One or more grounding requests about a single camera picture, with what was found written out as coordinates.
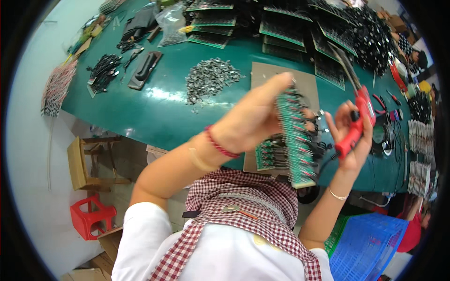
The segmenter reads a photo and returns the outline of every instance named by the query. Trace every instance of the hand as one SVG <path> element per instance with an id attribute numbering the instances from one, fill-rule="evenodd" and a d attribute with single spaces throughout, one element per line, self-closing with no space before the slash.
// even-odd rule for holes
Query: hand
<path id="1" fill-rule="evenodd" d="M 292 79 L 292 73 L 284 72 L 248 92 L 213 125 L 214 140 L 229 152 L 241 153 L 254 149 L 269 136 L 281 133 L 275 98 L 292 83 Z"/>
<path id="2" fill-rule="evenodd" d="M 336 124 L 334 124 L 331 114 L 328 112 L 325 113 L 325 119 L 334 143 L 340 142 L 345 138 L 345 136 L 347 136 L 350 129 L 350 112 L 352 110 L 358 111 L 358 108 L 351 101 L 343 103 L 336 111 L 334 117 Z M 356 145 L 355 149 L 347 154 L 345 159 L 339 161 L 340 168 L 359 173 L 364 165 L 367 155 L 372 147 L 372 135 L 374 129 L 368 116 L 365 116 L 363 119 L 363 124 L 364 131 L 360 141 Z"/>

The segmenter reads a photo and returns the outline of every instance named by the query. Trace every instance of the wooden stool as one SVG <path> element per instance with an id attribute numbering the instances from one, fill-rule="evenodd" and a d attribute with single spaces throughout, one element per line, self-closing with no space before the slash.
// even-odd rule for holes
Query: wooden stool
<path id="1" fill-rule="evenodd" d="M 121 137 L 115 138 L 83 138 L 77 137 L 67 148 L 67 157 L 69 159 L 70 177 L 72 178 L 73 190 L 89 191 L 110 191 L 113 184 L 130 184 L 129 178 L 118 178 L 116 165 L 114 164 L 111 143 L 119 142 Z M 84 146 L 95 143 L 94 147 L 87 150 Z M 90 155 L 92 166 L 95 167 L 94 155 L 101 153 L 101 144 L 108 146 L 109 156 L 111 157 L 112 171 L 114 178 L 92 178 L 86 168 L 86 155 Z"/>

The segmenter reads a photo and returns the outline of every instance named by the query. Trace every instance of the green table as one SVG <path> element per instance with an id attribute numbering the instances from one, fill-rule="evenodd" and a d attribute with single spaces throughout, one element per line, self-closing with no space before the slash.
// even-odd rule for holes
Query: green table
<path id="1" fill-rule="evenodd" d="M 201 132 L 206 125 L 220 119 L 250 89 L 252 61 L 314 73 L 314 67 L 309 62 L 292 62 L 263 54 L 260 39 L 231 40 L 225 49 L 192 42 L 157 48 L 158 42 L 162 38 L 160 33 L 152 43 L 149 43 L 146 39 L 140 42 L 145 47 L 143 52 L 158 50 L 163 53 L 161 60 L 141 91 L 127 87 L 127 83 L 139 63 L 139 56 L 128 67 L 123 84 L 120 84 L 123 70 L 119 69 L 121 73 L 108 86 L 108 91 L 97 94 L 92 99 L 86 88 L 90 75 L 86 67 L 95 66 L 98 59 L 104 54 L 115 53 L 120 55 L 120 51 L 116 49 L 116 44 L 120 40 L 123 23 L 146 3 L 148 3 L 147 0 L 126 1 L 115 12 L 115 14 L 118 14 L 123 10 L 128 11 L 121 27 L 116 27 L 113 30 L 113 25 L 110 24 L 97 38 L 92 40 L 89 49 L 79 58 L 76 75 L 73 77 L 67 97 L 63 102 L 63 110 L 117 134 L 155 147 L 171 150 Z M 122 56 L 122 61 L 126 61 L 130 56 L 130 51 Z M 199 113 L 194 114 L 191 112 L 193 106 L 185 105 L 185 77 L 192 66 L 201 60 L 215 57 L 230 60 L 233 66 L 240 69 L 243 75 L 246 75 L 246 78 L 232 84 L 231 87 L 225 87 L 220 95 L 198 105 Z M 364 71 L 358 65 L 355 66 L 355 71 L 361 83 L 368 87 L 370 93 L 383 96 L 389 109 L 397 108 L 386 93 L 386 89 L 388 89 L 398 98 L 401 98 L 398 86 L 389 73 L 383 78 L 377 77 L 373 89 L 373 73 Z M 321 78 L 316 77 L 316 82 L 320 107 L 325 111 L 333 114 L 342 102 L 348 99 L 354 100 L 353 90 L 348 81 L 345 92 Z M 400 100 L 402 101 L 401 109 L 405 116 L 409 116 L 410 111 L 405 100 L 403 98 Z M 380 109 L 380 105 L 374 98 L 372 102 L 375 108 Z M 407 121 L 403 120 L 401 123 L 405 136 L 408 136 Z M 332 139 L 329 134 L 324 134 L 323 140 L 328 143 Z M 372 157 L 369 156 L 354 185 L 355 190 L 394 191 L 399 169 L 401 171 L 398 187 L 401 185 L 403 165 L 399 167 L 393 155 L 386 159 L 374 157 L 373 164 L 375 171 L 372 167 Z M 326 167 L 319 179 L 319 185 L 329 183 L 337 165 L 338 162 L 334 161 Z M 228 162 L 226 166 L 242 169 L 243 157 Z M 375 189 L 374 174 L 377 178 Z M 405 192 L 406 187 L 397 191 Z"/>

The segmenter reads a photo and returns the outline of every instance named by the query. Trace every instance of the screwdriver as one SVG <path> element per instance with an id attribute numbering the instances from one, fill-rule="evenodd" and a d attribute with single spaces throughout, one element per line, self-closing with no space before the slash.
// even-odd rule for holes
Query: screwdriver
<path id="1" fill-rule="evenodd" d="M 386 92 L 391 95 L 392 99 L 398 106 L 401 106 L 401 102 L 393 94 L 391 94 L 391 92 L 389 92 L 388 90 L 386 90 Z"/>

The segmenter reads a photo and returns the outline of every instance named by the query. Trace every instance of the circuit board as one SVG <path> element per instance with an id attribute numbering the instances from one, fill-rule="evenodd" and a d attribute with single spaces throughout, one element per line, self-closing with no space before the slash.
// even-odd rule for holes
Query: circuit board
<path id="1" fill-rule="evenodd" d="M 270 140 L 265 140 L 256 146 L 256 169 L 258 171 L 270 170 L 275 168 L 273 159 L 268 156 L 271 153 L 272 150 Z"/>
<path id="2" fill-rule="evenodd" d="M 301 12 L 292 12 L 292 11 L 288 11 L 285 9 L 278 9 L 275 7 L 268 7 L 268 6 L 264 6 L 264 10 L 265 11 L 269 11 L 269 12 L 274 12 L 274 13 L 281 13 L 281 14 L 285 14 L 288 16 L 292 16 L 292 17 L 296 17 L 296 18 L 301 18 L 304 19 L 306 21 L 312 22 L 312 19 L 310 19 L 309 17 L 307 17 L 306 15 L 301 14 Z"/>
<path id="3" fill-rule="evenodd" d="M 275 45 L 262 44 L 262 52 L 272 56 L 286 58 L 293 61 L 303 61 L 302 53 Z"/>
<path id="4" fill-rule="evenodd" d="M 217 10 L 213 13 L 200 11 L 192 20 L 192 26 L 236 26 L 236 15 L 233 11 Z"/>
<path id="5" fill-rule="evenodd" d="M 335 61 L 339 62 L 339 60 L 334 55 L 333 50 L 331 50 L 330 46 L 328 45 L 327 40 L 324 39 L 322 33 L 319 33 L 317 30 L 311 29 L 311 36 L 312 41 L 314 43 L 314 48 L 317 52 L 324 54 L 325 56 L 330 57 Z"/>
<path id="6" fill-rule="evenodd" d="M 301 33 L 294 33 L 292 30 L 285 27 L 278 27 L 271 23 L 270 20 L 261 20 L 259 33 L 283 39 L 302 47 L 305 46 L 303 35 Z"/>
<path id="7" fill-rule="evenodd" d="M 329 5 L 324 0 L 308 0 L 308 6 L 313 9 L 316 9 L 316 10 L 321 10 L 321 11 L 327 12 L 331 15 L 334 15 L 334 16 L 346 21 L 347 23 L 349 23 L 351 25 L 354 25 L 354 23 L 349 20 L 347 14 L 345 13 L 345 11 L 343 9 Z"/>
<path id="8" fill-rule="evenodd" d="M 277 108 L 285 132 L 289 180 L 292 187 L 304 188 L 315 185 L 313 153 L 308 143 L 311 138 L 305 128 L 302 109 L 306 107 L 302 95 L 291 86 L 277 96 Z"/>
<path id="9" fill-rule="evenodd" d="M 232 27 L 199 26 L 199 27 L 193 27 L 192 31 L 207 32 L 207 33 L 231 36 L 234 29 Z"/>
<path id="10" fill-rule="evenodd" d="M 321 54 L 316 54 L 314 73 L 316 76 L 345 91 L 344 70 L 338 62 Z"/>
<path id="11" fill-rule="evenodd" d="M 200 10 L 223 10 L 234 8 L 234 1 L 229 0 L 196 0 L 187 9 L 186 12 Z"/>
<path id="12" fill-rule="evenodd" d="M 219 49 L 225 48 L 229 40 L 230 38 L 228 36 L 217 34 L 208 34 L 208 35 L 192 34 L 188 38 L 188 41 L 190 42 L 204 44 Z"/>
<path id="13" fill-rule="evenodd" d="M 323 35 L 325 37 L 327 37 L 328 39 L 330 39 L 333 42 L 336 42 L 341 47 L 343 47 L 347 52 L 351 53 L 355 57 L 358 57 L 358 55 L 356 54 L 355 49 L 352 47 L 352 45 L 349 43 L 349 41 L 347 39 L 344 39 L 342 36 L 340 36 L 332 28 L 327 27 L 324 24 L 320 24 L 319 22 L 317 22 L 317 23 L 318 23 L 318 25 L 320 27 L 320 30 L 322 31 L 322 33 L 323 33 Z"/>
<path id="14" fill-rule="evenodd" d="M 300 52 L 306 53 L 306 48 L 303 46 L 288 42 L 286 40 L 283 40 L 283 39 L 280 39 L 277 37 L 269 36 L 269 35 L 264 35 L 264 44 L 279 46 L 279 47 L 288 48 L 288 49 L 292 49 L 295 51 L 300 51 Z"/>

